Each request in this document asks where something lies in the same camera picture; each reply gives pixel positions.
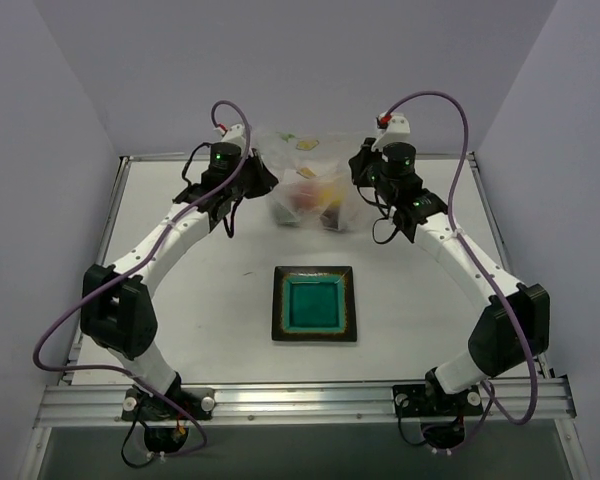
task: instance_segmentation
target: purple cable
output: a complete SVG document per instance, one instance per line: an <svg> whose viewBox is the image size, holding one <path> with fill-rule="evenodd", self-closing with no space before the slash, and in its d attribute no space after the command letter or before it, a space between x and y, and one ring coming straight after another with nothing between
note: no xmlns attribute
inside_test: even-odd
<svg viewBox="0 0 600 480"><path fill-rule="evenodd" d="M130 372L129 370L126 370L122 367L117 367L114 365L106 365L106 364L79 365L79 366L72 366L72 367L46 365L40 359L40 352L42 350L42 347L46 343L46 341L49 339L49 337L51 335L53 335L53 333L60 327L60 325L62 325L64 322L66 322L69 319L69 317L71 317L71 315L73 315L79 309L84 307L87 303L91 302L95 298L102 295L102 293L106 292L111 287L119 284L120 282L123 282L124 280L131 277L133 274L135 274L139 270L141 270L145 265L147 265L149 263L149 261L151 260L151 258L153 258L155 256L156 252L160 249L160 247L162 246L162 243L165 241L165 239L169 235L169 232L173 228L172 225L175 225L182 217L187 215L198 204L200 204L200 202L203 202L207 198L215 195L216 193L218 193L220 190L222 190L224 187L226 187L229 183L231 183L236 178L236 176L242 169L243 165L247 161L247 158L249 157L249 149L251 147L251 127L249 126L249 123L247 122L247 117L245 116L244 112L235 103L230 102L229 100L219 100L213 105L213 107L211 109L211 121L213 122L214 126L216 126L216 127L218 126L218 123L216 122L216 118L215 118L215 112L220 105L227 105L227 106L233 108L238 113L238 115L240 116L240 119L242 120L242 123L244 124L246 145L245 145L244 151L242 152L242 157L240 158L240 162L236 166L236 169L231 173L231 175L229 175L229 177L224 182L222 182L216 188L211 190L209 193L206 193L202 197L191 202L186 208L182 209L177 215L175 215L172 218L172 221L165 226L164 230L158 237L158 240L153 245L153 248L151 248L151 251L147 254L147 256L138 265L136 265L132 269L124 272L123 274L121 274L120 276L111 280L110 282L107 282L104 285L101 285L100 287L95 289L93 292L89 293L87 296L82 298L78 303L76 303L74 306L69 308L62 315L60 315L60 317L58 317L58 319L55 322L53 322L53 324L47 329L47 331L42 334L42 336L36 343L35 348L33 349L33 363L36 367L38 367L41 370L45 370L47 372L76 372L76 371L80 371L80 370L109 370L112 372L122 373L123 375L133 379L142 388L144 388L145 390L150 392L152 395L154 395L155 397L162 400L164 403L169 405L171 408L173 408L176 412L178 412L184 418L189 420L196 427L198 432L200 433L200 436L202 437L202 441L199 444L197 444L191 448L180 450L179 452L167 454L165 456L188 455L188 454L191 454L193 452L196 452L196 451L204 448L207 445L207 434L203 430L202 426L198 423L198 421L195 418L193 418L193 416L191 414L189 414L185 409L180 407L173 400L167 398L166 396L164 396L163 394L158 392L151 385L140 380L139 378L134 377L132 372Z"/></svg>
<svg viewBox="0 0 600 480"><path fill-rule="evenodd" d="M516 316L515 312L513 311L511 304L507 300L507 297L504 295L504 292L500 289L500 287L495 282L495 280L492 279L491 275L489 274L489 272L487 272L487 269L484 267L484 265L482 265L482 263L480 263L480 260L478 259L478 257L474 253L474 251L471 249L471 247L469 246L467 241L464 239L464 237L460 234L460 232L457 231L458 226L456 225L456 220L453 216L454 197L455 197L456 187L458 186L458 181L460 180L460 173L462 172L462 167L464 166L464 161L467 156L467 150L469 148L469 121L467 120L467 115L466 115L464 109L462 108L462 106L460 105L460 103L455 98L453 98L451 95L448 95L444 92L439 92L436 90L425 90L422 92L416 92L416 93L413 93L411 95L404 97L401 100L398 100L395 104L393 104L389 108L389 110L387 111L387 115L391 114L396 108L400 107L401 105L408 102L409 100L413 100L414 98L423 97L423 96L441 97L441 98L444 98L444 99L450 101L456 107L456 109L458 110L458 113L460 113L460 117L462 118L462 129L463 129L462 151L460 152L460 161L458 162L458 168L456 169L456 173L453 177L453 181L451 182L451 188L449 189L449 198L447 201L447 203L449 204L449 212L448 212L449 224L451 225L451 229L456 234L458 241L464 248L465 252L469 256L469 258L471 259L473 264L476 266L478 271L480 271L480 273L482 274L482 277L487 281L489 286L493 289L493 291L497 295L498 299L502 303L502 306L504 307L504 309L507 312L507 315L509 317L509 320L511 321L511 325L513 326L513 329L515 330L516 335L518 336L518 339L520 340L520 346L522 347L522 351L524 352L524 357L525 357L525 361L527 363L527 367L529 368L529 377L531 380L531 396L529 398L529 407L527 408L527 411L522 416L522 418L512 417L511 414L509 414L509 412L506 411L506 409L503 407L503 405L500 403L500 401L496 398L495 389L494 389L493 385L491 383L489 383L488 381L481 382L481 385L482 385L482 388L484 388L484 390L487 392L487 395L490 398L489 407L491 406L491 403L495 403L496 407L498 407L500 412L502 412L502 414L507 418L507 420L509 420L511 423L513 423L515 425L524 425L529 420L531 420L531 417L533 417L533 414L535 413L535 410L536 410L536 406L538 404L538 375L536 373L535 364L533 362L533 353L531 352L531 348L529 347L529 342L527 342L527 338L524 334L524 331L522 330L520 321L518 320L518 317Z"/></svg>

